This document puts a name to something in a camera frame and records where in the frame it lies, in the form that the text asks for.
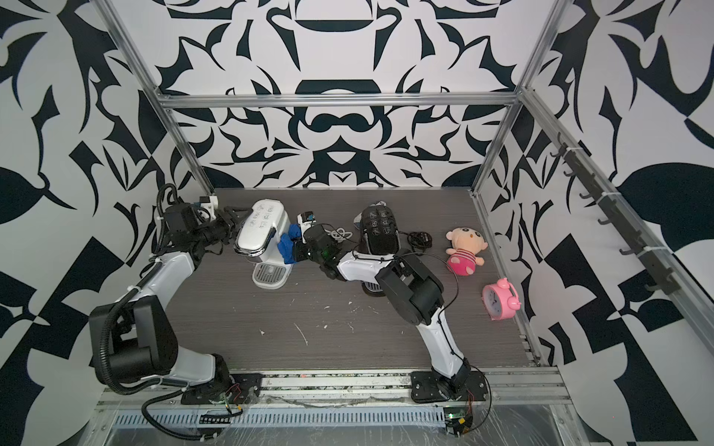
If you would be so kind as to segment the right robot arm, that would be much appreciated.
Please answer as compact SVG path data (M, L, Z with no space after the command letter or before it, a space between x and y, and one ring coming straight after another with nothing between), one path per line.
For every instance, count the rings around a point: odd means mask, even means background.
M293 241L293 258L310 260L332 280L377 286L403 320L418 329L430 355L438 398L457 399L472 368L446 321L444 286L418 254L401 247L398 230L363 228L358 242L340 242L316 224L300 235Z

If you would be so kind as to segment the blue cleaning cloth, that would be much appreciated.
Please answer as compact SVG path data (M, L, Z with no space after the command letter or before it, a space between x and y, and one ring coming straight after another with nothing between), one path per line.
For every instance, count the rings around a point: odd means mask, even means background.
M302 245L301 227L299 224L291 224L287 232L281 235L278 243L278 250L283 258L284 264L295 264L303 260Z

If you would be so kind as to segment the white coffee machine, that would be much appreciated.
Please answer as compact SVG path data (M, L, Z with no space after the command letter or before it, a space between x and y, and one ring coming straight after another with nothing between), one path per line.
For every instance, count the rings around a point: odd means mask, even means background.
M292 266L284 263L278 245L288 230L288 213L280 201L262 199L253 204L234 251L254 264L252 281L258 288L273 291L286 284Z

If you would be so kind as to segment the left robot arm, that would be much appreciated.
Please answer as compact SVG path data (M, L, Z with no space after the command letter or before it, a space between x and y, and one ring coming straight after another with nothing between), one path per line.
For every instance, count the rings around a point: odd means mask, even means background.
M205 255L220 255L236 240L251 213L250 208L221 208L215 196L187 202L174 184L159 189L150 269L117 301L89 316L91 364L100 383L119 395L176 387L199 400L234 384L221 355L180 345L165 310Z

